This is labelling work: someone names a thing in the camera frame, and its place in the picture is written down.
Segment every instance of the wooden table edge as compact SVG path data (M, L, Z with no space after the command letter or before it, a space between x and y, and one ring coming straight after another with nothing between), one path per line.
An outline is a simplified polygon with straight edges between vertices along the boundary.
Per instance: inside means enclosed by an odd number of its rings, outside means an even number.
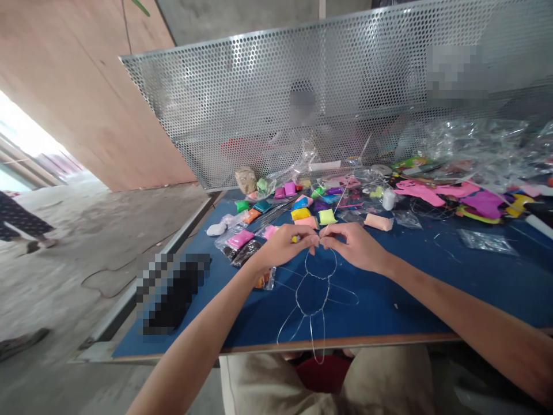
M553 335L553 327L539 329L542 333ZM392 334L382 336L368 337L347 337L333 338L323 340L315 340L315 349L340 349L340 348L358 348L370 346L384 345L402 345L415 343L436 343L444 341L459 341L461 338L456 333L428 333L428 334ZM292 352L295 350L310 350L313 346L310 341L288 342L288 343L272 343L255 346L241 346L235 348L223 348L221 355L238 354L238 353L260 353L260 352ZM112 361L128 362L128 361L143 361L161 359L163 354L147 354L139 356L122 356L114 357Z

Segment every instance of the beige pants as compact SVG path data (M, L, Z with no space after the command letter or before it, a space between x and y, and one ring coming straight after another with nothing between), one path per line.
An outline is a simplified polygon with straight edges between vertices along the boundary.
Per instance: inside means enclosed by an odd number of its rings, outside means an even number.
M278 353L221 356L227 415L433 414L430 359L423 345L354 349L340 395L307 390Z

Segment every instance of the table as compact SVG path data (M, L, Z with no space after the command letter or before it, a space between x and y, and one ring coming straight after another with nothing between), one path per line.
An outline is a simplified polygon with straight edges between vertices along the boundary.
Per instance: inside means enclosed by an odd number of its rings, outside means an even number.
M213 244L206 229L218 223L226 213L236 213L233 199L237 192L228 192L209 215L202 229L183 254L210 254L210 274L193 299L177 330L170 335L140 336L137 321L113 353L113 359L139 360L161 356L205 305L237 272L229 260ZM474 295L548 333L553 327L553 242L523 221L506 226L487 225L468 218L453 217L446 221L419 218L423 229L408 229L395 224L390 232L365 227L388 251L417 268ZM291 222L288 212L275 224ZM456 229L505 235L520 256L509 256L463 245ZM323 314L311 319L315 348L341 348L374 344L433 342L457 338L444 323L422 304L389 279L356 269L339 254L338 269L331 277L329 299ZM222 353L305 350L312 347L309 319L300 324L301 313L290 314L296 306L293 289L305 274L305 255L299 255L286 269L278 269L273 291L253 291L244 304ZM309 270L319 276L328 275L334 267L331 251L318 250L308 259ZM300 289L305 308L316 310L324 298L325 282L311 278ZM353 295L339 287L355 292ZM280 342L277 335L282 328ZM293 341L288 341L297 334Z

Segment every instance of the wooden wall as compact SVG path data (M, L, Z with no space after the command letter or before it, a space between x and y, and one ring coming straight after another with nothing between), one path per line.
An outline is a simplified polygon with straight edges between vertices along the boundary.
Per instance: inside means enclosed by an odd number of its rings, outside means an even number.
M132 53L171 48L123 0ZM196 181L118 56L130 52L122 0L2 0L0 89L113 191Z

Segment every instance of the metal mesh panel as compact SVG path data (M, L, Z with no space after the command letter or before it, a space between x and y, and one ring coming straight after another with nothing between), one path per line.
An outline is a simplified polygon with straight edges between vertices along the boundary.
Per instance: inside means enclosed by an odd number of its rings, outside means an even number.
M390 163L436 118L553 118L553 2L432 0L122 57L206 190L322 162ZM277 134L285 145L273 148Z

